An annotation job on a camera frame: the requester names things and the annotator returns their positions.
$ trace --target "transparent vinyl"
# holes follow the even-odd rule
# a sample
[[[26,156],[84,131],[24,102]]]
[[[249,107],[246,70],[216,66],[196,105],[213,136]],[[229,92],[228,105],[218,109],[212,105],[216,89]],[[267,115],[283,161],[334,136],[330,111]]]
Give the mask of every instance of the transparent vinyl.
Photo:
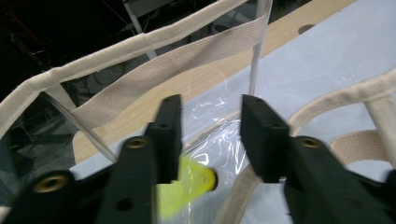
[[[130,103],[122,112],[103,125],[92,125],[75,113],[75,110],[67,108],[49,94],[40,93],[0,140],[4,154],[2,160],[5,161],[1,162],[0,206],[12,207],[27,184],[48,171],[70,169],[76,179],[82,179],[113,164],[123,141],[143,133],[147,124],[155,118],[162,99],[181,94],[183,151],[179,176],[181,179],[185,176],[184,180],[196,179],[195,182],[179,180],[183,187],[176,186],[175,189],[184,188],[184,198],[179,199],[181,203],[176,210],[168,215],[164,215],[166,212],[160,213],[158,218],[161,223],[213,222],[233,181],[248,164],[237,131],[240,101],[242,94],[253,93],[252,83],[255,83],[257,76],[257,71],[254,70],[257,69],[255,66],[262,52],[262,39],[272,4],[272,1],[266,0],[258,2],[247,1],[185,38],[155,49],[157,57],[178,49],[188,54],[195,50],[189,49],[191,44],[205,43],[207,38],[221,35],[216,42],[198,48],[202,52],[194,52],[196,57],[186,55],[190,57],[189,61],[184,62],[181,68],[177,68],[168,77],[146,80],[159,83],[153,84],[152,88],[143,88],[141,95],[128,101]],[[246,29],[250,24],[255,24],[256,28]],[[226,45],[226,50],[222,50],[224,43],[228,42],[228,36],[239,36],[238,42],[242,44]],[[249,45],[245,46],[241,38],[246,38]],[[181,53],[175,55],[175,59],[165,63],[177,63],[178,58],[183,58]],[[61,85],[79,108],[95,100],[95,97],[99,98],[99,93],[103,94],[117,81],[123,82],[127,88],[138,89],[144,81],[124,80],[133,71],[153,60],[155,58],[150,59],[149,54],[142,54]],[[166,67],[159,67],[156,72],[162,70],[166,72]],[[111,103],[100,106],[111,110]],[[194,167],[193,174],[183,173],[191,167]],[[213,177],[207,170],[209,168],[216,174],[216,189],[198,188],[196,184],[201,178],[198,174]],[[187,190],[189,187],[194,187],[195,190]],[[161,199],[161,186],[158,187],[158,192]]]

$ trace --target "fabric strap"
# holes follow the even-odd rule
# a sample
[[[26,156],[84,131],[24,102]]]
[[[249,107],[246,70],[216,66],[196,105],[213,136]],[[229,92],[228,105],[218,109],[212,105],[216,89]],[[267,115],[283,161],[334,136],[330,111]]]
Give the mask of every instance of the fabric strap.
[[[262,181],[254,173],[251,165],[239,174],[233,183],[230,195],[218,211],[215,224],[239,224],[248,207],[250,196]]]
[[[384,144],[376,130],[345,134],[332,141],[331,151],[343,164],[355,161],[387,161]]]
[[[267,16],[261,16],[156,57],[129,72],[72,111],[88,128],[106,124],[148,90],[194,67],[252,49],[263,38]]]
[[[370,113],[370,116],[378,129],[378,134],[384,143],[383,147],[372,147],[373,150],[384,148],[393,167],[396,165],[396,105],[391,94],[396,91],[396,68],[389,72],[369,78],[361,83],[352,85],[340,91],[334,91],[327,95],[319,97],[317,100],[303,106],[288,120],[290,126],[290,135],[295,136],[303,126],[314,117],[335,109],[343,105],[351,105],[356,103],[364,103]],[[363,150],[366,155],[354,151],[354,148],[346,148],[345,150],[353,150],[346,155],[350,157],[350,153],[354,153],[355,159],[370,159],[371,155],[382,153],[378,151],[368,152],[367,148]]]
[[[148,34],[141,34],[121,41],[109,48],[57,67],[25,80],[0,103],[0,138],[32,103],[38,94],[67,80],[84,77],[109,66],[125,62],[154,49],[174,43],[209,24],[246,0],[221,0],[178,21]],[[60,104],[69,104],[67,95],[53,90],[48,92]]]

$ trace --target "white surface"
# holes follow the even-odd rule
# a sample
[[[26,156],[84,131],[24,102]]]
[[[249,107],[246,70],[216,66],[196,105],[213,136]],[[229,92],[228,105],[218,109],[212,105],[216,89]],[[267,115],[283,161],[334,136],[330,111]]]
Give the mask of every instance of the white surface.
[[[288,119],[298,108],[320,95],[395,67],[395,3],[394,0],[360,0],[274,51],[260,62],[257,94]],[[221,122],[221,118],[240,107],[240,94],[248,91],[248,84],[240,83],[248,80],[248,73],[249,68],[244,69],[184,105],[183,133],[188,133],[184,134],[184,142],[190,142],[202,130]],[[235,175],[247,163],[239,142],[237,123],[209,136],[192,153],[199,162],[214,166],[227,176],[223,178],[225,187],[232,184]],[[330,144],[335,136],[374,128],[363,105],[350,105],[315,118],[301,134]],[[102,155],[95,155],[71,170],[84,176],[87,171],[100,169],[105,164]],[[348,168],[382,180],[390,166],[381,161],[362,161],[350,164]],[[219,200],[224,197],[224,194],[218,194]],[[190,216],[194,212],[205,211],[208,220],[212,220],[218,207],[213,204],[214,199],[216,197],[206,195],[198,202],[204,206],[184,211],[184,218],[193,218]],[[253,193],[242,223],[290,223],[286,213],[280,185],[261,185]]]

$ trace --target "yellow object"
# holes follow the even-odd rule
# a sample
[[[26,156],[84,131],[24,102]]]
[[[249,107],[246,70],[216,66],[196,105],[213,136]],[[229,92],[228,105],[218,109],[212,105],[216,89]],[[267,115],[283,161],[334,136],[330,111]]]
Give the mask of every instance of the yellow object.
[[[216,174],[186,156],[180,157],[178,181],[157,185],[158,208],[161,219],[177,215],[187,204],[193,202],[216,184]]]

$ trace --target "brass rivet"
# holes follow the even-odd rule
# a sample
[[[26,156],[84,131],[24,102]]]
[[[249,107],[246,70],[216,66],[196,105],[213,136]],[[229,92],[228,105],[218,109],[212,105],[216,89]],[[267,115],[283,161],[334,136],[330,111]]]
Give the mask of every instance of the brass rivet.
[[[37,184],[33,190],[37,193],[48,193],[63,188],[67,183],[67,177],[64,175],[55,175],[47,177]]]
[[[300,140],[300,144],[304,147],[320,147],[320,142],[313,138],[304,138]]]
[[[145,147],[147,143],[148,143],[148,142],[146,141],[146,139],[137,138],[137,139],[134,139],[134,140],[129,141],[129,142],[126,144],[126,146],[127,146],[128,148],[141,148],[141,147]]]

